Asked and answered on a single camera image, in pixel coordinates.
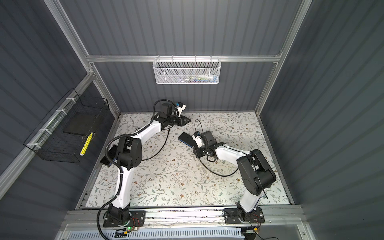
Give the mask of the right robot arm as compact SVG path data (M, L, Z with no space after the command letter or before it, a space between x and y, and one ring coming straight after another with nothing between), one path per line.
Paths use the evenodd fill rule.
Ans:
M210 131L195 132L192 139L196 143L193 152L198 159L205 156L227 161L235 165L240 172L245 191L237 202L236 215L239 221L264 223L259 202L261 198L267 197L265 189L270 188L277 177L263 153L258 149L243 151L223 142L218 143Z

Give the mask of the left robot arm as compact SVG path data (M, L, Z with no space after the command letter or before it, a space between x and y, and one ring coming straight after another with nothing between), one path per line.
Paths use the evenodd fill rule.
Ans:
M161 99L153 105L149 123L131 134L112 138L105 148L105 158L119 169L115 196L101 208L108 207L107 216L120 224L129 221L130 190L136 168L143 161L143 144L159 132L174 125L183 127L191 120L182 115L186 105Z

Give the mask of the floral patterned table mat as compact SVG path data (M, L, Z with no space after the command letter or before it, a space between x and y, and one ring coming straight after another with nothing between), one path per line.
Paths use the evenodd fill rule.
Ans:
M273 166L270 150L256 115L245 113L188 113L191 122L173 127L143 144L144 161L137 167L131 185L132 207L227 206L244 194L240 172L233 164L197 159L180 142L183 133L211 131L218 142L244 150L260 150Z

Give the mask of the items in white basket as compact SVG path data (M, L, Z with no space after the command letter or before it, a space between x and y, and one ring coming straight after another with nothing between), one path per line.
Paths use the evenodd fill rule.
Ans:
M219 82L219 76L211 74L184 76L178 79L182 83L193 83L193 84L215 84Z

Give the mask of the yellow marker in basket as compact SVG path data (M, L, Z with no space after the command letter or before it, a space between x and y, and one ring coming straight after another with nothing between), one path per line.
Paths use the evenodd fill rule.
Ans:
M94 136L94 133L91 132L91 133L89 134L89 136L87 137L87 139L86 139L86 141L85 141L85 143L84 143L84 145L83 145L83 148L81 149L80 156L84 156L85 153L87 152L87 149L88 149L88 147L89 147L89 145L90 145L90 142L91 142L92 139L93 139L93 136Z

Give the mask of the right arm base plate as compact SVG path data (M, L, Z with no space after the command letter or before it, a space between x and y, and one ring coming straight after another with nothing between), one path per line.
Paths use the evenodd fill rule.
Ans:
M222 215L227 225L235 224L263 224L265 217L260 207L256 207L251 212L246 213L240 209L226 208L222 210Z

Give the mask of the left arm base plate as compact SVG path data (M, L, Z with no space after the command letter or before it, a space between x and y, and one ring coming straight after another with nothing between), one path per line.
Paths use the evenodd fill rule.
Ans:
M106 212L103 216L103 227L142 227L146 219L146 211L125 211L123 213Z

